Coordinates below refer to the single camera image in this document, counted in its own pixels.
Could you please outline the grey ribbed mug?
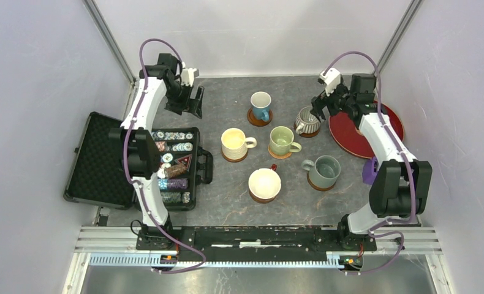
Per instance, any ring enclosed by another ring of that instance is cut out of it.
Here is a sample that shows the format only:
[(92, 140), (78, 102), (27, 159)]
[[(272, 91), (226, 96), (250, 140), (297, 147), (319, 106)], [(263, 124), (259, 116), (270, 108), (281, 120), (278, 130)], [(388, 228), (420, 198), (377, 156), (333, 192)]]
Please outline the grey ribbed mug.
[(321, 122), (311, 113), (312, 107), (307, 106), (302, 108), (295, 119), (295, 124), (305, 124), (305, 125), (321, 125)]

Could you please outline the cream mug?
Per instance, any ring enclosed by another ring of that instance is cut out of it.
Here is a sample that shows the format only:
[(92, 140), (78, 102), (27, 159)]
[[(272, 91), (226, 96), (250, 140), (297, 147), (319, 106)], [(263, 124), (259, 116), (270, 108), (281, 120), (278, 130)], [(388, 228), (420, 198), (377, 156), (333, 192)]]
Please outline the cream mug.
[(247, 137), (241, 129), (229, 128), (221, 135), (221, 150), (231, 159), (242, 157), (248, 149), (255, 148), (257, 140)]

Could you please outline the light green mug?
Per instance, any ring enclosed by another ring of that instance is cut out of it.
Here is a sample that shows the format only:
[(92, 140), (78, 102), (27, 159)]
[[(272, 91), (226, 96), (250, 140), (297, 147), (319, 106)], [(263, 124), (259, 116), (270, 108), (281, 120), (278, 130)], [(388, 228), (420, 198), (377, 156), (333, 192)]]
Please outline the light green mug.
[(302, 150), (302, 146), (295, 142), (295, 133), (286, 126), (272, 129), (269, 148), (276, 156), (286, 156), (288, 153), (298, 153)]

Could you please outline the blue patterned mug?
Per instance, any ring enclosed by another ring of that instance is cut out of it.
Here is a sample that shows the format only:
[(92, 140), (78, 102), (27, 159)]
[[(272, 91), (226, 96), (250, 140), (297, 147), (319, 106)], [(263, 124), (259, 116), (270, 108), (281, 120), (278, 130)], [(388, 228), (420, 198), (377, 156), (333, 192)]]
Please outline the blue patterned mug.
[(267, 92), (255, 92), (251, 98), (252, 112), (256, 119), (264, 122), (270, 121), (271, 96)]

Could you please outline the woven light brown coaster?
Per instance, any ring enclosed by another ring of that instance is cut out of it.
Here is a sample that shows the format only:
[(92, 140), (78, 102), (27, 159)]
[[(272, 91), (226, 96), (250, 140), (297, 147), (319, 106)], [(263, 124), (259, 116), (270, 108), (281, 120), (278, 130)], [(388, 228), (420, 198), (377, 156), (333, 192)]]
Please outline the woven light brown coaster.
[(268, 152), (271, 155), (271, 157), (273, 157), (275, 159), (286, 159), (293, 154), (293, 152), (288, 152), (285, 155), (277, 155), (272, 151), (271, 146), (268, 146)]

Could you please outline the white red mug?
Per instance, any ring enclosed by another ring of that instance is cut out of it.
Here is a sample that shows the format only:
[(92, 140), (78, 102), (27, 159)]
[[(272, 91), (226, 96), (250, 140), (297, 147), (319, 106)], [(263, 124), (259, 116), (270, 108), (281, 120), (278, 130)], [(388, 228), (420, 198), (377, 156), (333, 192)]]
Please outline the white red mug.
[(270, 168), (260, 168), (251, 173), (248, 179), (248, 189), (260, 198), (277, 196), (281, 190), (281, 178), (277, 174), (277, 165)]

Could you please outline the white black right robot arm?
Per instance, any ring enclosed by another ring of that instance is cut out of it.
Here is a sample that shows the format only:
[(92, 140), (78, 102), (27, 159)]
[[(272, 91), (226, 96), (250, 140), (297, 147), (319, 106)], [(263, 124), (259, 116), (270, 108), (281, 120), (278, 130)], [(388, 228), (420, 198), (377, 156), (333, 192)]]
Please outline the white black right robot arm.
[(345, 113), (377, 160), (368, 204), (349, 214), (344, 220), (347, 227), (336, 233), (338, 246), (351, 250), (360, 243), (360, 235), (384, 225), (412, 224), (425, 209), (433, 169), (418, 160), (393, 130), (380, 102), (377, 77), (356, 74), (347, 87), (341, 73), (331, 68), (320, 73), (318, 81), (324, 89), (312, 99), (311, 114), (323, 121), (324, 110), (330, 116)]

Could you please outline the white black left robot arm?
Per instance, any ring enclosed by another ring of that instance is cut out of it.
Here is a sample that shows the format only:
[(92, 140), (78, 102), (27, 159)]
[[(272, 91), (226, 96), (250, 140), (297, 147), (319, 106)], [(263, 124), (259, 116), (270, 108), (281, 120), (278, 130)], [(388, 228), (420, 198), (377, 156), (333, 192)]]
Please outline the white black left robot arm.
[(108, 133), (109, 139), (119, 147), (125, 176), (133, 185), (142, 208), (140, 234), (150, 236), (153, 244), (163, 250), (173, 245), (175, 234), (158, 186), (161, 153), (151, 128), (163, 99), (167, 101), (168, 111), (202, 118), (204, 88), (200, 86), (192, 94), (198, 75), (198, 69), (186, 68), (177, 56), (159, 54), (155, 65), (142, 65), (133, 105), (121, 125)]

